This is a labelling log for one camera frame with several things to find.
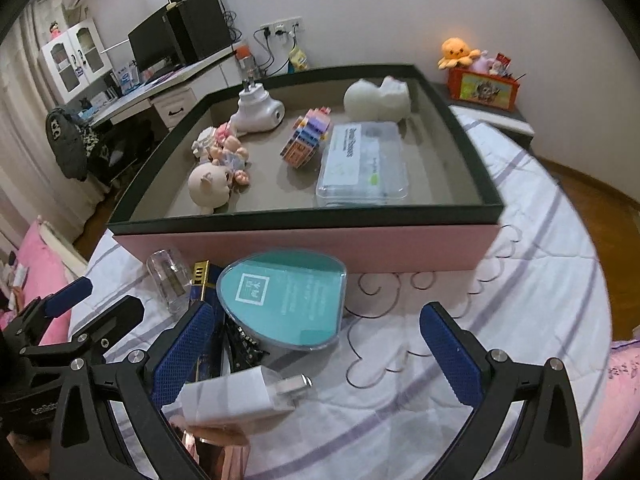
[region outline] white plush toy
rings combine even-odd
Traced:
[[[204,214],[225,205],[229,201],[229,186],[233,175],[225,166],[215,166],[210,162],[199,164],[191,171],[187,186],[189,195]]]
[[[380,87],[360,79],[344,94],[344,111],[352,121],[399,121],[411,114],[409,86],[387,76]]]

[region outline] plastic storage case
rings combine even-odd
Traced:
[[[336,124],[322,154],[319,206],[399,205],[409,182],[395,123]]]
[[[337,340],[346,282],[347,269],[332,256],[274,250],[229,265],[216,292],[226,313],[251,336],[311,351]]]

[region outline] white charger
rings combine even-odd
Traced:
[[[185,384],[178,396],[188,426],[222,426],[295,409],[294,398],[312,386],[305,375],[282,379],[258,366]]]

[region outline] bedside table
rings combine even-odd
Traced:
[[[431,83],[431,85],[449,105],[449,109],[454,115],[465,114],[478,121],[484,121],[498,128],[498,130],[516,142],[517,145],[523,147],[528,152],[531,151],[530,146],[534,131],[517,107],[514,108],[513,112],[510,112],[508,110],[500,110],[500,108],[479,105],[469,101],[459,101],[451,98],[447,85],[441,83]]]

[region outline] blue gripper pad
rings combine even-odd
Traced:
[[[65,288],[45,299],[45,317],[60,317],[71,307],[76,306],[82,300],[86,300],[94,291],[94,286],[89,278],[78,278],[69,283]]]
[[[203,303],[156,367],[151,400],[158,409],[175,402],[215,325],[213,307]]]
[[[466,406],[478,407],[483,397],[480,369],[430,304],[420,313],[420,334],[458,400]]]

